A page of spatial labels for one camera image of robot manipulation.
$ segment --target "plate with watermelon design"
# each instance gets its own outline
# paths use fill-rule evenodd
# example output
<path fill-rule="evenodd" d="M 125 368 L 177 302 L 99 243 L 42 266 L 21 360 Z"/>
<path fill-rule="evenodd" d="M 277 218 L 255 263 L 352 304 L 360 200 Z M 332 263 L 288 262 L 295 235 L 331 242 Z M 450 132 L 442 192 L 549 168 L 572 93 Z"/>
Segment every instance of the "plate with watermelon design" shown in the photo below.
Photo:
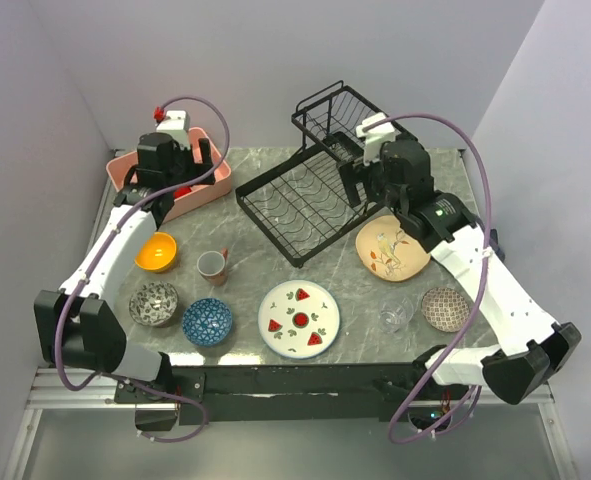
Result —
<path fill-rule="evenodd" d="M 276 353 L 304 359 L 331 346 L 339 332 L 339 308 L 316 283 L 291 280 L 273 288 L 259 307 L 259 332 Z"/>

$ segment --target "yellow bowl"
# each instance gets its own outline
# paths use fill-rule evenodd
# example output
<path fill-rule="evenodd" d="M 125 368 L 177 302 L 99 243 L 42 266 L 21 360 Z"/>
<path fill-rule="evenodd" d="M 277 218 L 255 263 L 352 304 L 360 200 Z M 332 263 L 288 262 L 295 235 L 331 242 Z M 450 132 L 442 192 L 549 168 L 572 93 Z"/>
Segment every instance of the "yellow bowl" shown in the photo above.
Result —
<path fill-rule="evenodd" d="M 168 233 L 155 232 L 135 257 L 135 264 L 148 272 L 162 273 L 173 266 L 177 243 Z"/>

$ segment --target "pink container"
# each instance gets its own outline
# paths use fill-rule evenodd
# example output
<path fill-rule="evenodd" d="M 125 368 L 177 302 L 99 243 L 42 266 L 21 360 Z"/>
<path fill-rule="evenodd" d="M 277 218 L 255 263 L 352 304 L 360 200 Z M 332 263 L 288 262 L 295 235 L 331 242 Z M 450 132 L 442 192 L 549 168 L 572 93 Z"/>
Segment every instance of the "pink container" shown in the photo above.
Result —
<path fill-rule="evenodd" d="M 203 129 L 194 127 L 188 131 L 188 139 L 191 142 L 193 156 L 197 163 L 201 163 L 202 161 L 202 155 L 198 144 L 200 138 L 208 138 L 208 135 Z M 213 163 L 216 163 L 221 158 L 219 150 L 217 150 L 217 147 L 215 147 L 212 141 L 211 156 L 213 158 Z M 124 187 L 124 177 L 126 176 L 126 172 L 128 172 L 128 169 L 136 163 L 137 152 L 131 152 L 111 160 L 106 164 L 108 176 L 117 191 Z M 137 176 L 133 176 L 133 181 L 137 181 Z M 215 170 L 215 185 L 195 185 L 194 187 L 191 187 L 191 192 L 176 198 L 175 206 L 170 212 L 168 212 L 168 215 L 166 215 L 164 223 L 226 195 L 232 188 L 231 167 L 226 163 L 226 160 L 224 160 L 217 170 Z"/>

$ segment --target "gray marble surface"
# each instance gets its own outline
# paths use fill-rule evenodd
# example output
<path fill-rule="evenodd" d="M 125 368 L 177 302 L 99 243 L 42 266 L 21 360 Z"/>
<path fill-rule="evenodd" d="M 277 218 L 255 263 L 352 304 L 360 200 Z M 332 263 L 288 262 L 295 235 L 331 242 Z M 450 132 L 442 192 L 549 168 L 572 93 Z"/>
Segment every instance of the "gray marble surface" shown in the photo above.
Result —
<path fill-rule="evenodd" d="M 233 170 L 233 188 L 288 159 L 295 150 L 232 149 L 227 161 Z M 459 152 L 433 149 L 430 153 L 437 188 L 455 193 L 476 211 Z M 102 222 L 106 221 L 113 196 L 114 192 L 107 195 L 101 206 L 105 213 Z M 431 327 L 419 308 L 402 330 L 394 334 L 380 330 L 378 317 L 384 298 L 406 296 L 419 307 L 422 296 L 432 287 L 450 286 L 462 290 L 435 262 L 403 283 L 393 284 L 375 277 L 362 265 L 355 251 L 359 227 L 301 269 L 292 267 L 246 216 L 237 205 L 234 191 L 163 225 L 161 230 L 177 240 L 179 264 L 163 274 L 144 272 L 133 265 L 119 292 L 115 314 L 130 341 L 169 353 L 175 365 L 403 362 L 412 361 L 430 347 L 448 343 L 452 338 L 453 334 Z M 195 263 L 203 252 L 223 247 L 230 251 L 229 280 L 222 287 L 212 287 L 199 276 Z M 333 345 L 308 360 L 280 357 L 266 346 L 257 328 L 257 311 L 264 295 L 275 285 L 292 279 L 310 280 L 329 290 L 341 312 L 340 332 Z M 165 328 L 143 327 L 133 322 L 128 313 L 129 298 L 140 285 L 154 280 L 175 285 L 183 308 L 204 297 L 224 301 L 234 319 L 233 330 L 225 342 L 211 348 L 195 347 L 184 336 L 179 318 Z M 496 342 L 490 326 L 479 315 L 462 346 L 482 347 Z"/>

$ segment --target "white wall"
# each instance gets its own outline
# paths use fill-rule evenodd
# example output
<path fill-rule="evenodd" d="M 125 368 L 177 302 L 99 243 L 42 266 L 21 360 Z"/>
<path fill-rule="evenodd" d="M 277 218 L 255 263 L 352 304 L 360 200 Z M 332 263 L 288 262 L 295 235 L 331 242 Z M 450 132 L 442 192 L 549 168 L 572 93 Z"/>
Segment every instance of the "white wall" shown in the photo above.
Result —
<path fill-rule="evenodd" d="M 583 334 L 552 385 L 581 477 L 591 480 L 591 0 L 545 2 L 475 141 L 508 266 Z"/>
<path fill-rule="evenodd" d="M 0 475 L 37 363 L 33 300 L 83 256 L 107 146 L 25 0 L 0 0 Z"/>
<path fill-rule="evenodd" d="M 182 93 L 216 102 L 234 145 L 297 145 L 295 104 L 340 78 L 391 113 L 436 112 L 472 133 L 543 3 L 30 1 L 112 147 L 135 146 L 155 105 Z M 426 145 L 459 145 L 409 125 Z"/>

